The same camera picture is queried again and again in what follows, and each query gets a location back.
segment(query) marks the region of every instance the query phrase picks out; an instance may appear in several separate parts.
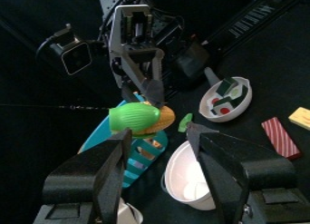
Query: white cup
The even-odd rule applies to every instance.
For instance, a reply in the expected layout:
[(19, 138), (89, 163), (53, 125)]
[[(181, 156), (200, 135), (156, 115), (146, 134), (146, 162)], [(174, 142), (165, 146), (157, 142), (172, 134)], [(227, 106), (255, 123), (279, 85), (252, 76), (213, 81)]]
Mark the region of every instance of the white cup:
[(172, 198), (198, 210), (214, 209), (213, 198), (188, 141), (174, 150), (164, 172)]

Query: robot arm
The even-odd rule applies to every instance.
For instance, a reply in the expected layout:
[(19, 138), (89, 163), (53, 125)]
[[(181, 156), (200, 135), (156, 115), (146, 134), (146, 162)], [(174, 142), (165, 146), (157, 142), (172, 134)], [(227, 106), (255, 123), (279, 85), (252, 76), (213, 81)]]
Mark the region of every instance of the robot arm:
[(152, 44), (152, 15), (146, 5), (118, 5), (109, 33), (109, 66), (117, 86), (129, 82), (146, 101), (162, 106), (162, 50)]

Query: black cable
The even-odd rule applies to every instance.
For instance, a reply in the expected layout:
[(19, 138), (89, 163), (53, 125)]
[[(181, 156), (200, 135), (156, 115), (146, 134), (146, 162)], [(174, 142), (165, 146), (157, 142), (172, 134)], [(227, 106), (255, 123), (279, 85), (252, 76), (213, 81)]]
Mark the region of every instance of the black cable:
[(41, 54), (41, 51), (45, 49), (45, 47), (51, 43), (54, 39), (54, 36), (50, 36), (45, 39), (45, 41), (41, 43), (41, 45), (38, 46), (38, 48), (35, 49), (35, 52), (34, 52), (34, 61), (35, 63), (39, 62), (39, 54)]

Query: white bowl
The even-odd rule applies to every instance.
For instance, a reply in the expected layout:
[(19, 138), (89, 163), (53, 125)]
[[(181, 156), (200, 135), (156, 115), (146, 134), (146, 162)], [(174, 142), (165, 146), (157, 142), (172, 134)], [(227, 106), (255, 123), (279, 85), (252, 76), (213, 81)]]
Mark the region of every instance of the white bowl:
[(200, 107), (198, 107), (198, 113), (201, 114), (201, 116), (209, 120), (210, 122), (227, 122), (232, 119), (235, 119), (247, 109), (251, 99), (252, 99), (252, 88), (249, 86), (249, 81), (247, 79), (244, 79), (243, 77), (232, 77), (239, 84), (243, 84), (248, 91), (245, 94), (245, 97), (243, 99), (243, 101), (240, 102), (240, 104), (237, 105), (237, 107), (235, 107), (235, 109), (232, 111), (229, 111), (229, 113), (223, 114), (223, 115), (214, 115), (210, 112), (210, 107), (206, 105), (206, 101), (210, 97), (214, 96), (214, 91), (220, 85), (220, 82), (216, 83), (210, 89), (208, 90), (208, 92), (202, 95), (201, 99), (200, 99)]
[(198, 210), (214, 209), (213, 198), (188, 141), (174, 150), (164, 172), (165, 189), (174, 200)]

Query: green object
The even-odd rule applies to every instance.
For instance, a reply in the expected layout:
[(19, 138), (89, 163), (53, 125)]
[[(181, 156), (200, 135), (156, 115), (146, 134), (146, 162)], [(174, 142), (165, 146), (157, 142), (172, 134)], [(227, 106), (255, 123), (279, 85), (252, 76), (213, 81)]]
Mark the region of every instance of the green object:
[(130, 102), (109, 109), (109, 129), (121, 131), (129, 128), (132, 132), (142, 131), (160, 119), (160, 110), (144, 103)]
[(231, 89), (237, 85), (237, 81), (231, 78), (231, 77), (227, 77), (224, 78), (224, 80), (220, 82), (219, 84), (219, 87), (216, 89), (216, 93), (220, 95), (220, 96), (225, 96), (227, 93), (231, 91)]
[(178, 132), (185, 132), (186, 131), (186, 123), (192, 120), (192, 113), (188, 113), (185, 115), (185, 117), (181, 119), (180, 123), (178, 123), (178, 128), (177, 131)]

